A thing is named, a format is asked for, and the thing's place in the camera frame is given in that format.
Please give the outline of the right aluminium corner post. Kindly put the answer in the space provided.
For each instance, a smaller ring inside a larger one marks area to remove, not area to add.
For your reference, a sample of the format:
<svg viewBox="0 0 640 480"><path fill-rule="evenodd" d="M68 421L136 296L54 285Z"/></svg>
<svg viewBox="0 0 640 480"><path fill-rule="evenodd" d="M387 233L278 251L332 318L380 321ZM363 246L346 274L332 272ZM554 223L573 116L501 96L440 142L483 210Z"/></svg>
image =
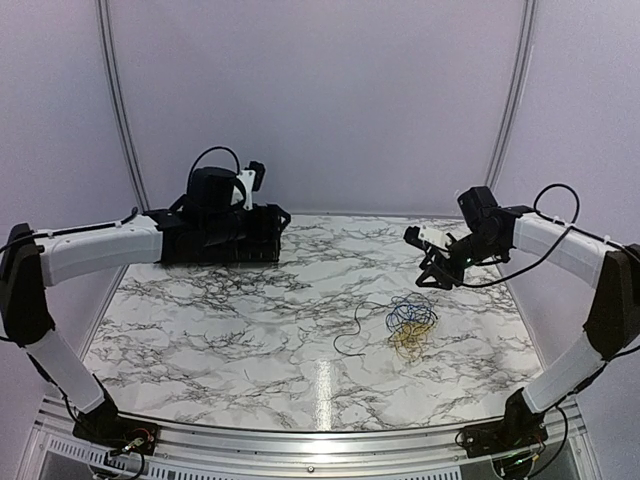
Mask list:
<svg viewBox="0 0 640 480"><path fill-rule="evenodd" d="M538 10L538 1L522 2L522 15L509 88L492 155L485 175L485 185L495 189L504 166L513 126L526 86Z"/></svg>

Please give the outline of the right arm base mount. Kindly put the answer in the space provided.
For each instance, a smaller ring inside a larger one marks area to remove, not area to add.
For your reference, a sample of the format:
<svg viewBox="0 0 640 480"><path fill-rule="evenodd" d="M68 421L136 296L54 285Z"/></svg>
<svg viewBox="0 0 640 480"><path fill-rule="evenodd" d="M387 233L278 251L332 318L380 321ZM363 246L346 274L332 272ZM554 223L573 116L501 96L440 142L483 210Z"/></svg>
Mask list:
<svg viewBox="0 0 640 480"><path fill-rule="evenodd" d="M454 442L465 450L468 458L477 458L542 445L547 439L547 430L541 422L513 429L500 419L466 425L458 431Z"/></svg>

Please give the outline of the aluminium corner post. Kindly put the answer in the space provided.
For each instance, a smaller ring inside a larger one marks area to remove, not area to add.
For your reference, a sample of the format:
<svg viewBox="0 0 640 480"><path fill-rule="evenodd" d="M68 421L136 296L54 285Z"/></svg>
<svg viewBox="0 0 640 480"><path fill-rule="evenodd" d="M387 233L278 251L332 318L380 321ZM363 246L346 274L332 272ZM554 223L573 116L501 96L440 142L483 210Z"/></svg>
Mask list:
<svg viewBox="0 0 640 480"><path fill-rule="evenodd" d="M128 118L125 96L121 85L110 2L97 0L95 5L107 89L113 109L116 130L136 203L141 210L147 210L150 206L149 198L144 185L134 137Z"/></svg>
<svg viewBox="0 0 640 480"><path fill-rule="evenodd" d="M495 189L504 166L513 126L526 86L538 10L538 1L522 2L522 15L509 88L492 155L485 175L485 185Z"/></svg>

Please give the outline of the left aluminium corner post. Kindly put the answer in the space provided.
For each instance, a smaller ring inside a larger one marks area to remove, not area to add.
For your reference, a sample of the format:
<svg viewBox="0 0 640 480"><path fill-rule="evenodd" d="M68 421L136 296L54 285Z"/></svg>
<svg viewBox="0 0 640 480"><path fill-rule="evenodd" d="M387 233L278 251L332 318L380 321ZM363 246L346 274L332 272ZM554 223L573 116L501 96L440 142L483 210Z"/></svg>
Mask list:
<svg viewBox="0 0 640 480"><path fill-rule="evenodd" d="M141 210L147 210L150 206L149 198L144 185L134 137L128 118L125 96L121 85L110 2L97 0L95 5L107 89L113 109L116 130L136 203Z"/></svg>

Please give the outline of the black compartment tray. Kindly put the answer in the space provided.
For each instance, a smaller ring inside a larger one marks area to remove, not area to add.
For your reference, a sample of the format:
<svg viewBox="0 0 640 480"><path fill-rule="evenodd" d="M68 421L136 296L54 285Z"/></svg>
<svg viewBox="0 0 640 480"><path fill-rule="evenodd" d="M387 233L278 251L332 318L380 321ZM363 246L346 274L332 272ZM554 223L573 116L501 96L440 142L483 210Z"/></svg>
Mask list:
<svg viewBox="0 0 640 480"><path fill-rule="evenodd" d="M148 214L162 233L162 264L276 263L291 215L276 204L201 218L169 209Z"/></svg>

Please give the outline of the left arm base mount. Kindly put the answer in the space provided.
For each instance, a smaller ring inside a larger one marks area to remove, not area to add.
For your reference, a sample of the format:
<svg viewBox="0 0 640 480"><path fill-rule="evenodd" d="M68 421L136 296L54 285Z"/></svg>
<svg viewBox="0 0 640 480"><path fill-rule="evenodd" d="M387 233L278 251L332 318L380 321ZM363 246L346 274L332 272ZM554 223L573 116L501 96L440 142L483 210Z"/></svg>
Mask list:
<svg viewBox="0 0 640 480"><path fill-rule="evenodd" d="M152 455L156 448L159 426L124 417L102 418L98 423L81 418L75 422L73 436L112 449L122 449L136 439L142 444L134 450Z"/></svg>

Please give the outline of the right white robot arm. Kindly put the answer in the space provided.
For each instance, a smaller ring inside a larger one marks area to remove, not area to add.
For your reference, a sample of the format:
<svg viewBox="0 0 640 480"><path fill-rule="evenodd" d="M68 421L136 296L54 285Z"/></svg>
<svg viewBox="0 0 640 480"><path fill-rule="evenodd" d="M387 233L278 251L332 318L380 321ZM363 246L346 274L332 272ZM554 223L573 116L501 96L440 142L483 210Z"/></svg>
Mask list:
<svg viewBox="0 0 640 480"><path fill-rule="evenodd" d="M424 254L418 287L469 288L468 269L508 263L518 250L536 256L531 269L549 262L594 292L578 339L508 398L503 418L491 428L502 446L515 448L547 411L589 386L612 361L638 351L639 247L582 230L575 220L554 219L537 205L502 206L487 186L470 188L457 203L469 229L465 237L426 226L412 226L404 233L405 242Z"/></svg>

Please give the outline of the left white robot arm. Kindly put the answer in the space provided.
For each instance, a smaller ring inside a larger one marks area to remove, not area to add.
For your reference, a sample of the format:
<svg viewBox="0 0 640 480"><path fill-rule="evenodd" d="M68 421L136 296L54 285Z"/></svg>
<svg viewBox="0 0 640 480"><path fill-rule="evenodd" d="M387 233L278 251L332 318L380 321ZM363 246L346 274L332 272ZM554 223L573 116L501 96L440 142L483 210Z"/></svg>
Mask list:
<svg viewBox="0 0 640 480"><path fill-rule="evenodd" d="M123 220L61 230L18 224L2 247L1 318L5 339L78 409L81 428L106 445L126 423L106 389L57 332L46 289L66 280L133 264L275 263L291 216L253 201L265 175L246 168L194 168L169 208L133 211Z"/></svg>

